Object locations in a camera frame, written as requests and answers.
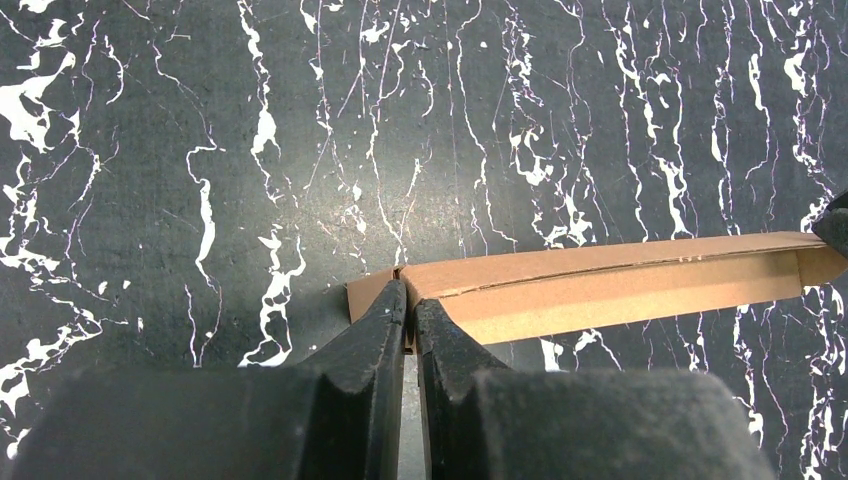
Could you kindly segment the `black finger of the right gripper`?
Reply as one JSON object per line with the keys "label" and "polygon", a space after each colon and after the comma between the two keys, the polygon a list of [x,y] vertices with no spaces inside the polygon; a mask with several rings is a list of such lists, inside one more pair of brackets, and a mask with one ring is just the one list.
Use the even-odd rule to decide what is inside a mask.
{"label": "black finger of the right gripper", "polygon": [[836,195],[812,224],[812,231],[844,258],[847,252],[847,191]]}

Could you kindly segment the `brown cardboard box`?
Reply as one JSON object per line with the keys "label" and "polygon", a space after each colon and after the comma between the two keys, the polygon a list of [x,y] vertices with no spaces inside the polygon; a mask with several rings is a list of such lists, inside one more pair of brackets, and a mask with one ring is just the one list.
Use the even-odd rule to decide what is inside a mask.
{"label": "brown cardboard box", "polygon": [[346,286],[352,321],[392,280],[482,346],[790,299],[847,270],[812,233],[584,246],[390,267]]}

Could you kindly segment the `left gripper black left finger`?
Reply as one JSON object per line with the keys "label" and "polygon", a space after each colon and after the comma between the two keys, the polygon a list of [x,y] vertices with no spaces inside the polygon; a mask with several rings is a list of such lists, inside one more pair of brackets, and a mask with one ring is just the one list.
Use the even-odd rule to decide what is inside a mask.
{"label": "left gripper black left finger", "polygon": [[73,378],[21,443],[13,479],[393,479],[406,289],[305,360]]}

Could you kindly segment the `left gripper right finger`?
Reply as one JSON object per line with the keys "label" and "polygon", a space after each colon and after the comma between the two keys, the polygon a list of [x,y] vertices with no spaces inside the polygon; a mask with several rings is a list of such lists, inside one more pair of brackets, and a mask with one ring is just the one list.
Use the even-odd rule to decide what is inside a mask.
{"label": "left gripper right finger", "polygon": [[771,479],[716,377],[510,368],[436,300],[414,310],[431,479]]}

